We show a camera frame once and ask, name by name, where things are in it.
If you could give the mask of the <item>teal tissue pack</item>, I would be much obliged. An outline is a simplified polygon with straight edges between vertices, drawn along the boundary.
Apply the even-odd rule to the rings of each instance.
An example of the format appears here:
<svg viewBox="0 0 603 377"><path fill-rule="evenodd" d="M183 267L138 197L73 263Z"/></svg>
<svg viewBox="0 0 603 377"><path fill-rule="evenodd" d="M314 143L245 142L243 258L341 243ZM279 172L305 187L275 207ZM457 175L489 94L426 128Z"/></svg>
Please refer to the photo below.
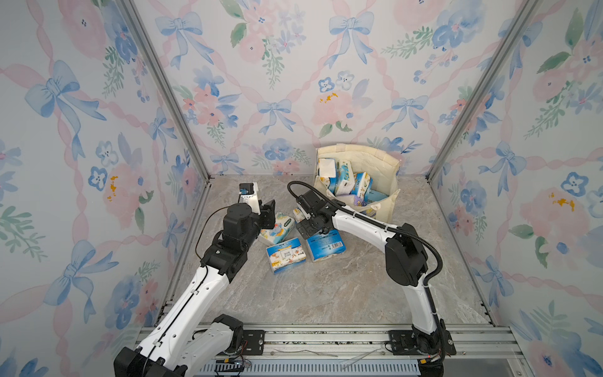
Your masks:
<svg viewBox="0 0 603 377"><path fill-rule="evenodd" d="M339 160L337 162L337 180L334 189L336 196L349 195L355 186L355 177L350 161Z"/></svg>

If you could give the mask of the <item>light blue tissue pack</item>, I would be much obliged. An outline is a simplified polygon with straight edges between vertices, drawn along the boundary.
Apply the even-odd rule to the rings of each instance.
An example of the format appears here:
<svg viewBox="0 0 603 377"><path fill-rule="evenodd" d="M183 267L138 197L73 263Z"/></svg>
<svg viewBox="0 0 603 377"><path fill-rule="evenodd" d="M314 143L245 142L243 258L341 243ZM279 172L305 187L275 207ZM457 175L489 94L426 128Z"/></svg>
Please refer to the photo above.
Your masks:
<svg viewBox="0 0 603 377"><path fill-rule="evenodd" d="M387 195L386 193L381 193L380 191L373 190L372 188L367 191L364 197L367 203L376 203L388 198L389 195Z"/></svg>

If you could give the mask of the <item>purple tissue pack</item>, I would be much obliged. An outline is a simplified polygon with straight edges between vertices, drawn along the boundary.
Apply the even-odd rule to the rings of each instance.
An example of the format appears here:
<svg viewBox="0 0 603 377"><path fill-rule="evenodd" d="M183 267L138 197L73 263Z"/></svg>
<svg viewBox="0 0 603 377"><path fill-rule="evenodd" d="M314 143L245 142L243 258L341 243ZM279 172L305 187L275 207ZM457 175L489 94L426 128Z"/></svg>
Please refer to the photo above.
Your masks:
<svg viewBox="0 0 603 377"><path fill-rule="evenodd" d="M355 207L365 207L367 205L367 202L364 201L363 199L359 198L358 196L350 196L349 203L350 203L350 206L355 206Z"/></svg>

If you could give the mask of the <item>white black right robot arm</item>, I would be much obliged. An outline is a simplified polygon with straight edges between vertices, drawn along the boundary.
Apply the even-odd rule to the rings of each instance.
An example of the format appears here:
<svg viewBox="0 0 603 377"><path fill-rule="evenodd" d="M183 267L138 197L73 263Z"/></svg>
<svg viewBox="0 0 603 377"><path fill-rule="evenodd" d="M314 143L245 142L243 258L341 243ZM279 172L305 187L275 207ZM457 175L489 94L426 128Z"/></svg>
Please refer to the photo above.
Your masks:
<svg viewBox="0 0 603 377"><path fill-rule="evenodd" d="M408 336L391 337L389 348L393 353L423 355L428 362L436 363L456 354L430 289L430 280L443 268L442 257L433 245L409 224L394 226L362 215L315 188L295 199L304 216L298 229L306 240L337 230L370 243L384 254L386 273L403 288L412 319Z"/></svg>

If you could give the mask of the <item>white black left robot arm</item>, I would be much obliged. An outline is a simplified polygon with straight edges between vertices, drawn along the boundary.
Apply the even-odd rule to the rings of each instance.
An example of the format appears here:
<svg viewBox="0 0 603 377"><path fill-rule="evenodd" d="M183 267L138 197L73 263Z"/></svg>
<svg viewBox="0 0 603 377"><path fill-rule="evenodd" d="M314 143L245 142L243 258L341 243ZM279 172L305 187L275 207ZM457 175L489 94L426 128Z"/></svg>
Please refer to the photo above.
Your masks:
<svg viewBox="0 0 603 377"><path fill-rule="evenodd" d="M226 209L221 231L200 259L188 288L149 336L113 362L117 376L194 376L221 353L240 352L243 324L221 315L200 335L195 331L212 303L232 283L263 229L276 222L276 204L247 199Z"/></svg>

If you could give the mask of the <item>blue white tissue pack back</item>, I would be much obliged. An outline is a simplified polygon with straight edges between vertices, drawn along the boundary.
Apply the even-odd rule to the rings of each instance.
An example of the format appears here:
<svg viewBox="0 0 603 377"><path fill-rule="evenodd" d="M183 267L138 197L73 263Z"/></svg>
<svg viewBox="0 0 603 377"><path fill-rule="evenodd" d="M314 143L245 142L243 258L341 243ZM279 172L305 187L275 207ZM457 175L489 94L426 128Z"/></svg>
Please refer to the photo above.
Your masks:
<svg viewBox="0 0 603 377"><path fill-rule="evenodd" d="M334 193L337 184L337 163L333 158L319 158L317 177L320 182L330 191Z"/></svg>

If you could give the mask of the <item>cream canvas tote bag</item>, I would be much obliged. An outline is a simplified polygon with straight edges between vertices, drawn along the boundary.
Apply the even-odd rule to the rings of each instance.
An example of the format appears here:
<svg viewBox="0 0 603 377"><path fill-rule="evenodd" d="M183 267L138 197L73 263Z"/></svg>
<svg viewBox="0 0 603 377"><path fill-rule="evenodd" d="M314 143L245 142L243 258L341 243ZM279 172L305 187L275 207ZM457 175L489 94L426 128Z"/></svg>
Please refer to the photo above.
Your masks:
<svg viewBox="0 0 603 377"><path fill-rule="evenodd" d="M380 149L332 145L317 149L314 187L369 218L390 222L400 192L400 162Z"/></svg>

